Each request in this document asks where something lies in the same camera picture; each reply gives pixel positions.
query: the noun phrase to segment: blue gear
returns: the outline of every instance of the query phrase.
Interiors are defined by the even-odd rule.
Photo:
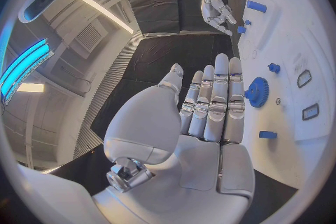
[[[265,78],[257,77],[251,83],[249,89],[245,91],[245,98],[250,100],[254,108],[262,107],[268,98],[269,88]]]

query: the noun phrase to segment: cable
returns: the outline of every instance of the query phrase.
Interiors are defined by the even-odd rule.
[[[71,73],[69,70],[66,70],[64,66],[61,66],[61,69],[64,70],[65,72],[67,72],[68,74],[70,74],[71,76],[73,76],[74,78],[76,78],[78,80],[84,80],[88,83],[88,91],[83,92],[84,94],[86,94],[90,91],[90,89],[91,89],[91,81],[90,80],[86,80],[84,78],[77,77],[75,74]]]

